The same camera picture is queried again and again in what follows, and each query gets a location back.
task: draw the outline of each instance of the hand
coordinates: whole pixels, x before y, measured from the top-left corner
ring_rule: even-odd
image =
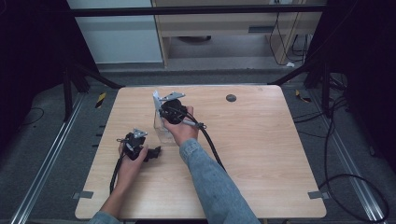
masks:
[[[193,107],[186,106],[187,112],[193,115]],[[168,120],[163,119],[163,125],[174,136],[176,144],[181,146],[185,141],[190,138],[198,139],[198,128],[180,122],[179,124],[171,124]]]
[[[120,154],[122,153],[123,146],[124,143],[120,143]],[[132,186],[134,180],[137,177],[137,174],[139,173],[140,166],[142,165],[143,160],[148,154],[148,151],[149,147],[144,146],[143,149],[140,151],[139,156],[134,161],[132,161],[128,156],[124,156],[122,158],[122,163],[118,172],[117,185],[115,189],[127,190],[129,187]]]

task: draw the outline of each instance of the denim sleeve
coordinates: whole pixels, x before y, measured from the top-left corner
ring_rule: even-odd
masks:
[[[209,223],[260,223],[235,183],[195,139],[184,142],[179,153]]]
[[[99,211],[92,217],[88,224],[120,224],[120,222],[108,213]]]

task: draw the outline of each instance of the person's right hand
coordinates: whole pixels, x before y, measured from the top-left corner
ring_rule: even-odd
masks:
[[[186,106],[187,112],[193,115],[193,107]],[[185,141],[190,138],[198,139],[198,128],[180,122],[179,124],[171,124],[168,120],[163,119],[163,125],[175,138],[175,142],[178,146],[181,146]]]

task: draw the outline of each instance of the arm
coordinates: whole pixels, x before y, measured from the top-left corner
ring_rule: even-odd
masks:
[[[192,107],[187,107],[192,114]],[[179,123],[167,128],[180,146],[180,157],[189,167],[192,181],[209,223],[260,223],[238,187],[197,142],[198,130]]]
[[[120,152],[122,152],[122,147],[123,144],[120,144]],[[136,160],[132,161],[127,156],[122,158],[116,187],[102,205],[100,211],[95,214],[89,223],[120,223],[117,218],[120,215],[120,210],[126,198],[125,196],[134,183],[147,153],[148,147],[144,147]]]

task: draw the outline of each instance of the tabletop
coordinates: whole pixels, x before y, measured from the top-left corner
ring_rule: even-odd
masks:
[[[282,90],[278,86],[153,86],[119,90],[84,186],[90,199],[80,198],[76,216],[91,218],[109,195],[109,183],[119,157],[116,141],[133,128],[148,132],[150,148],[161,145],[154,131],[152,93],[164,97],[185,93],[183,105],[194,107],[206,125],[227,173],[258,218],[324,217],[318,191]],[[236,97],[227,101],[227,95]],[[213,157],[200,133],[198,141]],[[178,147],[162,146],[158,159],[142,165],[127,196],[121,218],[205,218],[191,175]]]

